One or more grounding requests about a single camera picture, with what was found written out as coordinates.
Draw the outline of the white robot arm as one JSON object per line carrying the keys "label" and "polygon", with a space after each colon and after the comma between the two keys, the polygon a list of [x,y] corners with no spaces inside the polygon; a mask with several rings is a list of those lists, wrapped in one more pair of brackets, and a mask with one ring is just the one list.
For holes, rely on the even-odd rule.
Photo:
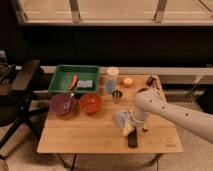
{"label": "white robot arm", "polygon": [[213,144],[213,115],[166,102],[158,89],[143,89],[134,96],[141,120],[146,113],[159,115]]}

